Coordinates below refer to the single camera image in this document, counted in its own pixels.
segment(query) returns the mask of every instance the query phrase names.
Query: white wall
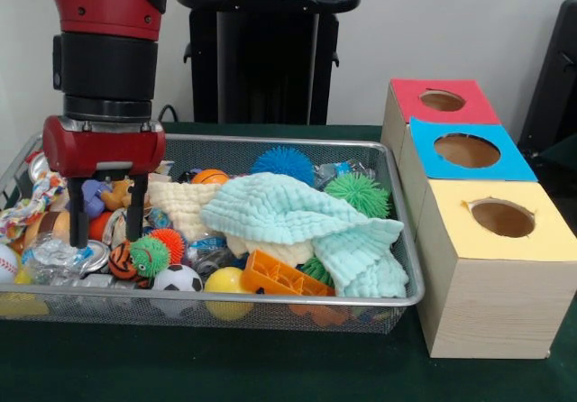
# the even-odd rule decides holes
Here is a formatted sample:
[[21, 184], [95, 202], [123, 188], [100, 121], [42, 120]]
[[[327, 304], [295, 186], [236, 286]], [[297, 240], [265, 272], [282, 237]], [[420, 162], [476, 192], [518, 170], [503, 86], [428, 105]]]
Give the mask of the white wall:
[[[475, 78], [518, 136], [563, 0], [362, 0], [340, 15], [341, 67], [333, 74], [329, 123], [381, 124], [393, 78]], [[188, 10], [169, 0], [160, 37], [154, 108], [172, 103], [192, 119]], [[45, 116], [51, 89], [51, 0], [0, 0], [0, 171]]]

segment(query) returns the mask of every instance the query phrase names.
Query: green spiky ball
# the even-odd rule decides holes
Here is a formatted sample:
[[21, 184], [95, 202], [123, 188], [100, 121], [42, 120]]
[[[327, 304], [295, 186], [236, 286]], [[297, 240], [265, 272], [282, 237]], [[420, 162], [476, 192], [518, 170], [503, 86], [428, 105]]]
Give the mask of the green spiky ball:
[[335, 178], [325, 188], [330, 196], [344, 199], [367, 217], [384, 219], [390, 214], [390, 192], [361, 174], [345, 174]]
[[331, 274], [326, 270], [323, 263], [316, 256], [313, 256], [310, 260], [303, 265], [300, 270], [310, 276], [313, 279], [323, 282], [331, 288], [334, 288], [333, 278]]
[[139, 276], [154, 278], [169, 266], [170, 252], [163, 242], [142, 237], [130, 246], [130, 256]]

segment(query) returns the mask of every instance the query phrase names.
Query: metal mesh basket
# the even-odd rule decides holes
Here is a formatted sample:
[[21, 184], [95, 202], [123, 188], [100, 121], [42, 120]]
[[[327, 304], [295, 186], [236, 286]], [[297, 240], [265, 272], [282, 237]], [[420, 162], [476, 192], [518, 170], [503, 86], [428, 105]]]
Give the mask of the metal mesh basket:
[[[176, 162], [171, 171], [173, 178], [191, 168], [215, 167], [232, 175], [242, 174], [250, 170], [263, 152], [279, 144], [298, 148], [315, 164], [357, 159], [375, 170], [377, 180], [392, 192], [391, 217], [406, 226], [392, 251], [409, 277], [407, 298], [243, 296], [0, 284], [0, 317], [74, 323], [388, 333], [406, 307], [420, 301], [425, 291], [397, 169], [389, 149], [371, 142], [168, 135], [166, 159]], [[24, 160], [40, 145], [40, 137], [31, 139], [0, 178], [3, 207], [30, 195], [32, 185]]]

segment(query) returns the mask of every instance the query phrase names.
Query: baseball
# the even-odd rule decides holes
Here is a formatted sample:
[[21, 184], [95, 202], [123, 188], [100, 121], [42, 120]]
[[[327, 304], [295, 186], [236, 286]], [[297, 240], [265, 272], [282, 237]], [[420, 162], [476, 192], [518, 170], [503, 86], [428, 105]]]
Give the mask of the baseball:
[[0, 244], [0, 283], [14, 283], [18, 274], [18, 258], [8, 246]]

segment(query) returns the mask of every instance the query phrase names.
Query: mint green cloth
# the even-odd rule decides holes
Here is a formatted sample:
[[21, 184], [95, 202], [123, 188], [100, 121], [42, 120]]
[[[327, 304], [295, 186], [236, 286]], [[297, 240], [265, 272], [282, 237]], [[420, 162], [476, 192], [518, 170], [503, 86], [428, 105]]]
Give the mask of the mint green cloth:
[[369, 219], [291, 177], [262, 173], [230, 180], [201, 217], [211, 229], [254, 242], [312, 241], [338, 296], [407, 296], [407, 273], [390, 252], [403, 223]]

